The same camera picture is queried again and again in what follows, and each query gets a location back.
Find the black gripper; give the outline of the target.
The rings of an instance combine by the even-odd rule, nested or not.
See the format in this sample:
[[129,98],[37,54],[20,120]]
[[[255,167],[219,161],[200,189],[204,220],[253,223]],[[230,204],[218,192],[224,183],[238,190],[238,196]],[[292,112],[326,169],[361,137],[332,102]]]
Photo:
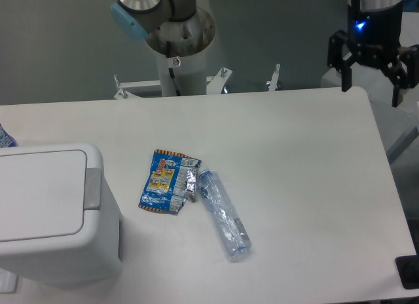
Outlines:
[[352,57],[343,57],[343,46],[349,39],[369,50],[379,51],[387,63],[386,76],[393,85],[392,107],[402,99],[401,89],[418,85],[418,44],[400,46],[403,0],[347,0],[348,34],[338,30],[329,38],[327,65],[341,76],[341,90],[352,87]]

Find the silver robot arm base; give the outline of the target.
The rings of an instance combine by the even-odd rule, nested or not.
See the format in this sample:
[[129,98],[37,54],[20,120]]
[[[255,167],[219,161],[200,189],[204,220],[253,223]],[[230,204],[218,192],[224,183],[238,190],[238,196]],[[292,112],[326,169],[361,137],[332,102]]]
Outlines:
[[169,69],[207,77],[206,52],[215,38],[215,22],[196,0],[116,0],[110,11],[127,36],[145,41],[154,53],[160,80]]

